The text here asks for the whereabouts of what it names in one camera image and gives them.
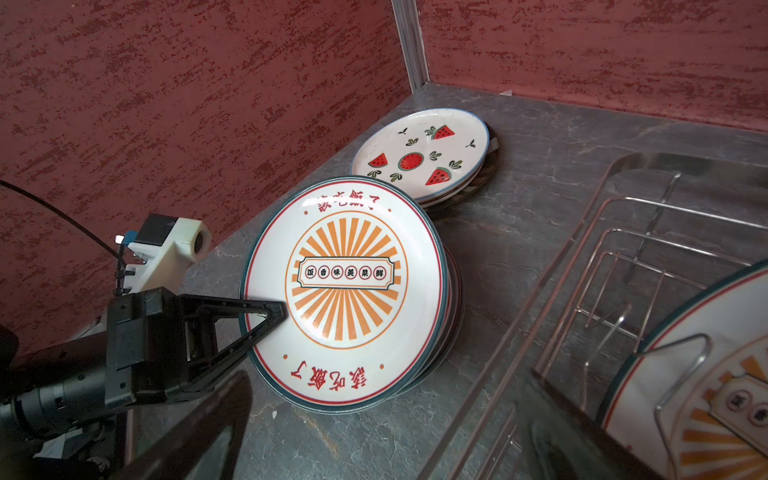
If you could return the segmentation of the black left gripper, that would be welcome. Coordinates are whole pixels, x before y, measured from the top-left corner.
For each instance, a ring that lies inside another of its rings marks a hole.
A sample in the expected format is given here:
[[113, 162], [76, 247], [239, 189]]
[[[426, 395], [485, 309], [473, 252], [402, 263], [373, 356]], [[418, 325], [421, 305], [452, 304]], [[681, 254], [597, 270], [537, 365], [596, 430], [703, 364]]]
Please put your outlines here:
[[[287, 318], [287, 305], [275, 300], [164, 287], [118, 297], [107, 310], [105, 406], [122, 411], [209, 394]], [[217, 325], [234, 321], [240, 336], [221, 346]]]

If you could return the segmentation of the strawberry pattern white plate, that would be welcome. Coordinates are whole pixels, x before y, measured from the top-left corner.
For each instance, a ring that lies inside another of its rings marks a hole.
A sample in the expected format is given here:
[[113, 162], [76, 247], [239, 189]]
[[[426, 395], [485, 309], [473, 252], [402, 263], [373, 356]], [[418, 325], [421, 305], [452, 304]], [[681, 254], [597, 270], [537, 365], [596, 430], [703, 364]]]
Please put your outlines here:
[[350, 171], [392, 184], [415, 201], [428, 203], [473, 178], [490, 144], [490, 130], [475, 114], [428, 109], [373, 134], [355, 154]]

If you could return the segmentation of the dark striped rim plate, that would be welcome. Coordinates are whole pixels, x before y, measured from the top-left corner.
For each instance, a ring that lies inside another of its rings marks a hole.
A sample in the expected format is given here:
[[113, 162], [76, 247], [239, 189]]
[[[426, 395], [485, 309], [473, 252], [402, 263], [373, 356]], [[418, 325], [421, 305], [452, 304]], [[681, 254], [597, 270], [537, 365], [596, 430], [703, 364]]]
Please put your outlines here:
[[489, 130], [489, 148], [483, 161], [483, 165], [471, 181], [462, 185], [459, 190], [451, 196], [433, 202], [427, 205], [424, 210], [429, 215], [435, 215], [437, 212], [446, 210], [479, 192], [481, 188], [493, 177], [499, 163], [500, 143], [496, 131], [492, 127]]

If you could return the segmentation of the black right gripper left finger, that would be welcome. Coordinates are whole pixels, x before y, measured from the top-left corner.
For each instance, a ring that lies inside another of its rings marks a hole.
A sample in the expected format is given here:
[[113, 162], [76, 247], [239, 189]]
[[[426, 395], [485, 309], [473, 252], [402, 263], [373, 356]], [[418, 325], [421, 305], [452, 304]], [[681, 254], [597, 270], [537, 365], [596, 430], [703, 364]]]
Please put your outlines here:
[[252, 406], [243, 371], [232, 374], [115, 479], [231, 479]]

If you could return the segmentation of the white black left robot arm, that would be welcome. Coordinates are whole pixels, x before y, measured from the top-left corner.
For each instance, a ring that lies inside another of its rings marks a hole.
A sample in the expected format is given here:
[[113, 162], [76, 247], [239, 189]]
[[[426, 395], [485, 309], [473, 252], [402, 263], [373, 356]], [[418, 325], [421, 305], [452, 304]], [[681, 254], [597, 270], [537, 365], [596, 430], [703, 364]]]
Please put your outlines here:
[[152, 449], [113, 470], [125, 479], [229, 479], [252, 404], [239, 370], [288, 316], [280, 301], [177, 295], [113, 299], [103, 332], [19, 357], [1, 333], [1, 473], [97, 478], [87, 461], [43, 459], [41, 445], [149, 405], [197, 407]]

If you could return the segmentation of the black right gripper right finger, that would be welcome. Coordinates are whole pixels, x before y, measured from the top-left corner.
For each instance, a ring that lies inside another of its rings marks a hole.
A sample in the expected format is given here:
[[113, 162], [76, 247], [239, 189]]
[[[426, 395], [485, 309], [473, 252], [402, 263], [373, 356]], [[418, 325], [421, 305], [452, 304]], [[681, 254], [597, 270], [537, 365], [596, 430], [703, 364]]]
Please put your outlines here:
[[517, 380], [517, 419], [533, 479], [658, 479], [542, 377]]

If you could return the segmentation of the red rimmed white plate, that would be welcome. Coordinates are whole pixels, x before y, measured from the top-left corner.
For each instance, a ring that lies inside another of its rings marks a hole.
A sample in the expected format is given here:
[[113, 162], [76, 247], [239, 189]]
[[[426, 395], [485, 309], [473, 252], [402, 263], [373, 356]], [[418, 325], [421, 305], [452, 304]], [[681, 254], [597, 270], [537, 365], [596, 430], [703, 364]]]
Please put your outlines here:
[[448, 248], [445, 248], [445, 254], [448, 260], [452, 289], [448, 319], [445, 324], [446, 330], [441, 333], [436, 350], [430, 354], [425, 367], [412, 381], [398, 391], [397, 396], [415, 389], [432, 375], [447, 358], [458, 338], [464, 315], [463, 281], [458, 263]]

